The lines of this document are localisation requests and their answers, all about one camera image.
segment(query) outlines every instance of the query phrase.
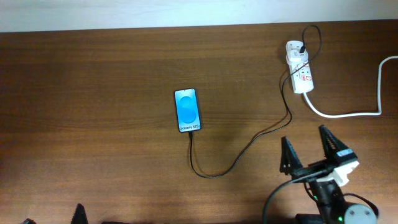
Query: wall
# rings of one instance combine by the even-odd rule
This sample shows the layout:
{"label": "wall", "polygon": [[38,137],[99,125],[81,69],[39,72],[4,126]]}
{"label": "wall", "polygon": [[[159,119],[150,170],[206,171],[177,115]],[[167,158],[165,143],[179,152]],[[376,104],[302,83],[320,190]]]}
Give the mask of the wall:
{"label": "wall", "polygon": [[397,0],[0,0],[0,32],[398,19]]}

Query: white cord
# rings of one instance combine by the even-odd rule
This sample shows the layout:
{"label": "white cord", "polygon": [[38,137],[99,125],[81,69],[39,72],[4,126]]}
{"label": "white cord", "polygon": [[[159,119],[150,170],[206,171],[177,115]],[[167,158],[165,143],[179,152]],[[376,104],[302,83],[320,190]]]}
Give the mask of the white cord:
{"label": "white cord", "polygon": [[315,107],[312,105],[310,99],[308,99],[307,93],[303,93],[305,101],[310,106],[310,108],[316,112],[317,115],[322,116],[324,118],[347,118],[350,116],[379,116],[381,114],[381,67],[383,66],[384,62],[390,59],[398,59],[398,56],[391,56],[384,59],[379,65],[379,78],[377,79],[377,108],[378,111],[375,113],[350,113],[350,114],[339,114],[339,115],[328,115],[319,112]]}

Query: white power strip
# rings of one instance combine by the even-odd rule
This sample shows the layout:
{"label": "white power strip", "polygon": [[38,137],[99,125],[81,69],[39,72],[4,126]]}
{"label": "white power strip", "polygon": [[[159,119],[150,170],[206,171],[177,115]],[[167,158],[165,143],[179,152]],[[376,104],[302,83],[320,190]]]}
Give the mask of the white power strip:
{"label": "white power strip", "polygon": [[[286,62],[289,64],[290,74],[308,62],[307,51],[300,53],[302,46],[303,42],[297,40],[291,40],[286,44]],[[292,76],[292,84],[294,93],[301,94],[313,90],[310,64],[307,64]]]}

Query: brown wooden surface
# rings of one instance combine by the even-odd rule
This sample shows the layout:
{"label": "brown wooden surface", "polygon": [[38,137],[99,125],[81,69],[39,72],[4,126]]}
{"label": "brown wooden surface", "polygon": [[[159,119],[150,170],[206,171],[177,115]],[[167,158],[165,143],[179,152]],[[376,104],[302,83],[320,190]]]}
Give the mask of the brown wooden surface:
{"label": "brown wooden surface", "polygon": [[[398,60],[383,68],[382,116],[323,119],[289,85],[291,125],[258,140],[225,177],[201,179],[190,169],[174,90],[197,90],[198,165],[220,172],[285,114],[284,46],[306,25],[0,34],[1,223],[69,223],[77,203],[90,223],[256,222],[266,197],[289,179],[279,173],[280,138],[288,136],[303,164],[319,161],[321,124],[361,163],[343,191],[377,204],[380,223],[396,222]],[[376,111],[377,68],[398,54],[398,22],[318,25],[313,104],[330,114]],[[308,30],[310,55],[317,38]],[[283,189],[270,211],[296,213],[317,213],[299,184]]]}

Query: blue phone screen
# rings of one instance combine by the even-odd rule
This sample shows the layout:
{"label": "blue phone screen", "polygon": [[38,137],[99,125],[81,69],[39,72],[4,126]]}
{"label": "blue phone screen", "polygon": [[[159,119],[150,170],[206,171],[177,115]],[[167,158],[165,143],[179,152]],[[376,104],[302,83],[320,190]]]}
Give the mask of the blue phone screen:
{"label": "blue phone screen", "polygon": [[180,132],[199,130],[200,118],[195,90],[178,90],[174,92],[174,97]]}

